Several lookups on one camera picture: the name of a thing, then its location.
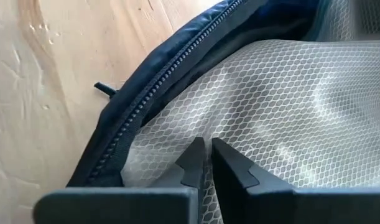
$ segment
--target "hexagonal mesh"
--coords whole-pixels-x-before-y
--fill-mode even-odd
[[[340,2],[345,6],[336,7],[345,9],[327,12],[336,13],[327,20],[336,19],[324,24],[348,23],[351,3],[365,3]],[[321,40],[380,35],[380,28],[362,35],[324,29]],[[223,139],[297,187],[380,186],[380,41],[265,40],[243,47],[140,130],[122,170],[125,184],[149,185],[196,136],[207,144]],[[222,223],[211,168],[203,221]]]

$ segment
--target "black fabric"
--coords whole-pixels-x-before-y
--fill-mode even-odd
[[[117,178],[142,124],[238,48],[255,40],[301,39],[317,4],[315,0],[226,0],[194,18],[150,53],[101,112],[68,186],[122,186]],[[174,64],[189,50],[184,60]]]

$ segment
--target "wooden floor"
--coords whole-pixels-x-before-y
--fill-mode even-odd
[[[108,98],[217,0],[0,1],[0,223],[64,187]]]

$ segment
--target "light wood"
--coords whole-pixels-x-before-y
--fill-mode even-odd
[[[65,186],[108,98],[217,0],[0,1],[0,223]]]

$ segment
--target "zipper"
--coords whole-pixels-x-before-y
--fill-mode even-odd
[[[168,79],[172,73],[176,70],[176,68],[191,54],[191,52],[198,47],[198,45],[205,39],[216,27],[221,24],[221,22],[226,19],[243,1],[245,0],[236,0],[231,3],[211,24],[208,24],[204,31],[198,35],[198,37],[192,41],[192,43],[185,49],[184,53],[182,53],[176,61],[166,70],[166,72],[156,81],[154,86],[149,90],[147,95],[140,101],[140,103],[136,106],[136,108],[129,115],[128,119],[125,120],[123,125],[119,128],[119,131],[115,134],[114,138],[108,144],[107,150],[105,150],[104,154],[97,161],[95,167],[91,171],[89,177],[87,178],[87,182],[92,183],[101,172],[102,168],[105,166],[107,160],[111,157],[111,154],[114,152],[115,147],[118,141],[121,139],[123,133],[128,129],[129,125],[132,123],[133,119],[137,116],[140,110],[147,104],[147,102],[155,95],[159,87]]]

